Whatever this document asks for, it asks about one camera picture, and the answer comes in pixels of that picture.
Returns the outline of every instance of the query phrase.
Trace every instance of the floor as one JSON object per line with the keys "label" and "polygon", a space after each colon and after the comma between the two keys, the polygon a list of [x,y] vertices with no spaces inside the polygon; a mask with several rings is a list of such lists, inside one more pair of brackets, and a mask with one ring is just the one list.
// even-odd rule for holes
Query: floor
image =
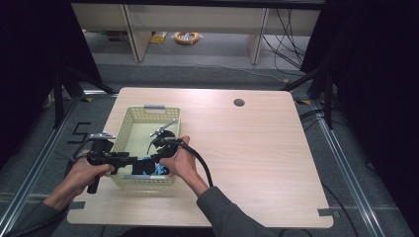
{"label": "floor", "polygon": [[[243,35],[202,34],[195,44],[179,45],[174,42],[173,34],[168,33],[163,44],[151,44],[147,49],[144,60],[139,63],[133,60],[129,43],[126,40],[109,41],[107,36],[101,32],[87,32],[85,37],[100,68],[110,65],[144,68],[148,66],[208,67],[231,70],[233,72],[240,71],[240,73],[251,74],[253,77],[268,77],[281,83],[286,82],[288,79],[287,75],[293,77],[291,74],[303,74],[297,71],[297,68],[289,62],[275,57],[265,42],[262,45],[258,64],[252,65],[248,57],[246,36]],[[279,41],[275,36],[267,36],[267,41],[273,48],[277,48],[279,45]],[[294,37],[293,41],[301,50],[305,50],[309,38]],[[285,45],[293,48],[293,44],[288,39]],[[298,64],[295,52],[283,46],[280,52]],[[282,70],[285,73],[282,73],[282,77],[272,73],[260,73],[269,73],[276,70]],[[302,86],[299,88],[299,91],[301,92],[305,89],[306,87]],[[88,104],[80,103],[75,112],[79,116],[78,120],[88,118],[88,115],[85,113],[86,110],[96,110],[105,113],[111,109],[114,99],[97,98],[95,100],[98,106],[94,109],[89,108]],[[298,98],[296,106],[298,113],[303,115],[316,107],[320,107],[321,100],[307,105],[304,98]],[[98,118],[98,121],[95,122],[103,123],[105,122],[103,119],[105,118]],[[327,126],[322,121],[321,115],[306,118],[302,121],[302,124],[319,177],[325,187],[326,197],[334,212],[335,225],[329,230],[309,230],[308,234],[304,230],[277,230],[279,236],[357,236],[354,232],[357,231],[358,236],[412,237],[413,235],[399,213],[397,206],[392,202],[390,195],[386,192],[374,169],[366,166],[368,158],[366,158],[362,148],[357,143],[356,136],[351,132],[344,115],[334,112],[333,121],[334,129],[332,132],[326,128]],[[37,159],[36,154],[42,153],[42,146],[47,143],[48,139],[45,131],[50,130],[49,124],[52,122],[53,110],[46,109],[45,114],[39,118],[39,125],[34,127],[33,136],[28,137],[26,141],[26,144],[28,144],[27,149],[23,151],[23,154],[20,154],[20,156],[28,159],[12,159],[7,164],[11,169],[3,169],[0,173],[2,178],[0,179],[1,211],[7,208],[13,194],[18,190],[18,184],[24,182],[26,177],[22,174],[29,172],[31,165]],[[72,129],[66,129],[64,133],[71,133],[71,131]],[[340,148],[338,150],[331,148],[331,144],[336,142],[333,140],[333,137],[338,142],[338,148]],[[71,150],[63,148],[64,146],[68,145],[65,142],[57,144],[58,148],[62,148],[57,148],[54,152],[57,158],[48,163],[40,180],[35,180],[35,182],[47,184],[50,187],[55,185],[55,176],[59,176],[62,173],[62,170],[60,170],[62,163],[66,162],[65,151]],[[344,174],[345,171],[348,171],[348,166],[349,171],[354,173],[355,185],[351,184],[354,180],[351,180]],[[16,167],[22,167],[21,175],[17,175],[17,172],[14,171],[19,169]],[[364,197],[354,195],[354,190],[357,188],[361,188],[361,194]],[[36,185],[28,200],[28,206],[46,197],[47,193],[44,190],[47,189],[44,189],[41,185]],[[373,223],[373,227],[371,227],[372,225],[369,223],[367,216],[363,215],[364,207],[362,207],[362,204],[365,204],[365,201],[371,206],[375,214],[370,217],[377,217],[378,219],[377,222],[370,220]],[[24,208],[22,215],[25,215],[28,211],[28,207]],[[382,230],[382,233],[374,233],[372,230],[374,227]],[[126,229],[127,227],[122,226],[72,226],[67,222],[63,222],[54,236],[118,236]]]}

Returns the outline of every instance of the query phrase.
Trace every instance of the person's right hand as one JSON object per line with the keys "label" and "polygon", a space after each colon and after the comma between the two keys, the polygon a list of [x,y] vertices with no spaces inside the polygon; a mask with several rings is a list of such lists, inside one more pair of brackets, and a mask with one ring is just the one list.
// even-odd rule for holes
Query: person's right hand
{"label": "person's right hand", "polygon": [[[182,140],[183,143],[188,144],[190,137],[184,136]],[[171,158],[160,159],[160,164],[170,170],[169,176],[176,175],[182,178],[191,187],[197,197],[209,188],[203,178],[198,174],[195,156],[182,146],[178,147],[176,154]]]}

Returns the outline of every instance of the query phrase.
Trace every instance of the gray floor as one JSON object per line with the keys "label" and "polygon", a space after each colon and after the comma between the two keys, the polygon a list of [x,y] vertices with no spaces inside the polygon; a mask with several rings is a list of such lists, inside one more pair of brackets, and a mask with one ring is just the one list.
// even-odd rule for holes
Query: gray floor
{"label": "gray floor", "polygon": [[[140,63],[133,61],[127,41],[110,42],[105,35],[100,33],[88,33],[86,40],[104,82],[116,89],[124,86],[149,86],[279,90],[284,86],[285,79],[292,81],[298,78],[276,69],[274,54],[265,43],[262,46],[259,63],[251,65],[246,36],[203,34],[193,45],[176,44],[171,36],[173,33],[168,33],[163,45],[151,44],[144,60]],[[294,39],[301,49],[305,49],[309,40],[309,38]],[[275,37],[268,37],[268,41],[274,46],[278,45]],[[286,49],[282,51],[296,60],[294,53]],[[295,71],[295,67],[283,60],[278,59],[277,66],[286,72],[301,74]],[[307,86],[309,85],[295,89],[293,94],[303,95]],[[83,84],[83,87],[94,89],[90,85]],[[67,162],[66,157],[70,156],[77,146],[68,144],[68,141],[80,139],[80,136],[72,135],[77,122],[91,122],[81,128],[85,132],[102,131],[114,101],[115,98],[94,98],[90,103],[79,103],[42,171],[21,216],[24,216],[40,199],[46,197],[62,180]],[[314,109],[311,105],[296,105],[296,107],[300,115]],[[53,119],[53,107],[45,109],[42,116],[37,118],[37,123],[21,153],[10,159],[0,172],[0,211],[3,212],[7,208],[12,195],[18,191],[26,174],[41,153],[52,131]],[[310,233],[313,236],[355,236],[349,223],[349,220],[352,220],[359,236],[371,236],[324,137],[321,123],[315,117],[310,117],[302,124],[321,181],[343,203],[350,216],[348,219],[336,198],[325,190],[334,211],[335,224],[330,229],[309,230]],[[367,200],[376,212],[385,236],[413,236],[375,171],[366,167],[368,157],[357,143],[356,136],[352,133],[342,113],[333,113],[333,124],[339,144]],[[63,221],[54,236],[119,236],[129,228],[130,226],[71,225]],[[283,236],[307,236],[307,234],[302,230],[287,230]]]}

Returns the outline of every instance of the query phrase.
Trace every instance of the person's left hand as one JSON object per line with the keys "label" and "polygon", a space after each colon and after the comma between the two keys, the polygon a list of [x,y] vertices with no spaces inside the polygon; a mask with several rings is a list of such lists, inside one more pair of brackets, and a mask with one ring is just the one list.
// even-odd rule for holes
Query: person's left hand
{"label": "person's left hand", "polygon": [[102,177],[114,170],[112,165],[92,166],[86,158],[80,158],[73,164],[64,181],[43,203],[57,210],[63,210],[75,197],[81,195],[87,186],[94,183],[96,176]]}

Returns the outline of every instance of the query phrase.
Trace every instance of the plastic basket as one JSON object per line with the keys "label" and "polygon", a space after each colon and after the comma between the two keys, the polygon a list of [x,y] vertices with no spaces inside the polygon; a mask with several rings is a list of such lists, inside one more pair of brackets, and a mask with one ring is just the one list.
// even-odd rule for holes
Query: plastic basket
{"label": "plastic basket", "polygon": [[[132,106],[126,109],[113,151],[129,152],[129,156],[144,157],[156,153],[154,146],[149,144],[155,136],[150,134],[167,123],[177,121],[166,128],[176,136],[179,135],[181,111],[179,108],[165,106]],[[110,175],[117,185],[145,184],[172,185],[174,177],[167,175],[132,175],[132,166],[119,168],[116,175]]]}

